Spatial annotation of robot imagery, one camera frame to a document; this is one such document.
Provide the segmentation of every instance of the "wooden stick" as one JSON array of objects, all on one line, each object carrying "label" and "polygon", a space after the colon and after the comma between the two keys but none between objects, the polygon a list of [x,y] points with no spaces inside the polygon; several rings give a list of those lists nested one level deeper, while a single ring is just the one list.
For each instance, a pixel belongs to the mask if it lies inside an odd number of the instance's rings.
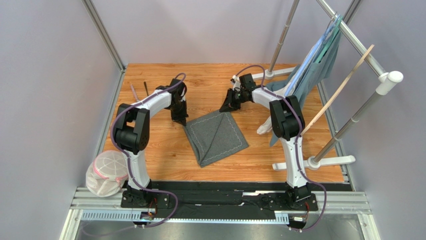
[{"label": "wooden stick", "polygon": [[337,98],[337,96],[340,94],[340,92],[343,90],[345,85],[348,83],[349,79],[352,77],[352,75],[357,71],[357,69],[361,66],[361,64],[364,62],[366,57],[370,54],[371,50],[373,49],[374,44],[372,44],[367,51],[365,51],[364,55],[362,55],[361,59],[359,59],[358,63],[353,67],[352,71],[350,71],[349,75],[344,79],[344,81],[340,84],[336,92],[331,96],[331,98],[328,100],[328,102],[321,108],[321,110],[316,114],[316,116],[310,121],[310,123],[304,128],[301,135],[305,134],[311,127],[314,125],[314,123],[326,112],[326,110],[330,107],[330,105],[333,103],[333,101]]}]

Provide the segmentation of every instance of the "folded gray cloth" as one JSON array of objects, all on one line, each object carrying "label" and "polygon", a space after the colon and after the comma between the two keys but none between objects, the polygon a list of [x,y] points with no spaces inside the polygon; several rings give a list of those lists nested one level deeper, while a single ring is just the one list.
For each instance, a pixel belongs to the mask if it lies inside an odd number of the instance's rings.
[{"label": "folded gray cloth", "polygon": [[229,112],[211,112],[187,122],[183,129],[201,167],[249,146]]}]

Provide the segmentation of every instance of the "wooden floor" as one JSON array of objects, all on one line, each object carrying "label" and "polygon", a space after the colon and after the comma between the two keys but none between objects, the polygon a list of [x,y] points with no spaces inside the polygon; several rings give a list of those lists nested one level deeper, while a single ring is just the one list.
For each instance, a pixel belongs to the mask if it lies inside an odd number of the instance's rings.
[{"label": "wooden floor", "polygon": [[[147,96],[144,81],[149,93],[160,85],[168,85],[178,73],[184,72],[189,118],[199,118],[218,110],[232,87],[230,78],[248,64],[129,64],[115,107],[121,103],[135,102],[130,84],[133,84],[139,99]],[[275,69],[293,67],[277,64]],[[245,73],[259,73],[252,68]],[[321,109],[318,90],[315,88],[303,107],[303,116],[308,124]],[[283,147],[278,142],[269,147],[271,134],[258,135],[257,128],[268,118],[269,110],[260,104],[246,102],[241,110],[232,112],[236,123],[246,138],[249,147],[206,167],[199,167],[194,152],[184,133],[183,126],[171,121],[170,111],[162,110],[150,121],[150,139],[146,148],[147,171],[153,180],[167,181],[247,181],[279,182],[286,180],[285,171],[274,171],[273,163],[285,162]],[[303,157],[315,155],[329,141],[330,131],[325,117],[303,137]],[[108,135],[104,150],[114,150]],[[335,157],[333,150],[328,157]],[[317,171],[306,170],[307,175],[317,182],[342,182],[340,166],[321,167]]]}]

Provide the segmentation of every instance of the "wooden table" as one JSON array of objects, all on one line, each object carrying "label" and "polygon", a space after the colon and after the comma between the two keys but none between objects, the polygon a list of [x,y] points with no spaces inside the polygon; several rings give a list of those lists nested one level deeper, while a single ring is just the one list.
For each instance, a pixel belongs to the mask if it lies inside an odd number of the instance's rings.
[{"label": "wooden table", "polygon": [[[187,121],[199,118],[218,110],[232,87],[230,78],[249,64],[129,64],[115,106],[135,102],[130,84],[133,84],[139,99],[152,93],[160,85],[168,85],[178,73],[184,72],[188,87],[186,94]],[[289,64],[277,64],[275,69],[294,67]],[[260,69],[251,68],[245,73],[259,73]],[[277,77],[273,81],[285,79]],[[309,94],[303,107],[306,124],[321,109],[318,90]],[[162,110],[150,121],[150,139],[146,148],[146,165],[152,180],[167,181],[244,181],[244,182],[284,182],[285,171],[274,171],[273,163],[285,162],[283,147],[278,141],[269,147],[271,132],[258,135],[257,128],[269,116],[269,110],[260,104],[246,102],[241,110],[231,113],[249,147],[201,168],[197,164],[194,152],[184,133],[183,126],[172,122],[170,111]],[[321,117],[303,136],[303,157],[307,159],[318,153],[331,138],[325,117]],[[104,151],[115,150],[108,135]],[[327,157],[335,157],[331,151]],[[306,170],[307,176],[317,182],[343,182],[340,166],[321,167],[317,171]]]}]

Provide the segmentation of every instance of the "white wall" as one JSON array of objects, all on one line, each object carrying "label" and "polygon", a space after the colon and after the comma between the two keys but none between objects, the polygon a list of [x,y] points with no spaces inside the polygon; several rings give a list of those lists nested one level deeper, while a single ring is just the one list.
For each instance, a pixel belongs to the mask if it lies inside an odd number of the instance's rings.
[{"label": "white wall", "polygon": [[[292,0],[93,0],[124,64],[269,63]],[[342,15],[350,0],[330,0]],[[302,0],[278,63],[301,62],[329,18]]]},{"label": "white wall", "polygon": [[80,0],[0,2],[0,239],[56,240],[119,71]]},{"label": "white wall", "polygon": [[[343,139],[358,190],[366,191],[384,240],[425,239],[425,33],[426,2],[364,0],[350,28],[387,71],[404,81],[383,97]],[[345,39],[334,72],[325,82],[331,96],[360,55]],[[339,127],[374,92],[379,81],[365,63],[332,105]]]}]

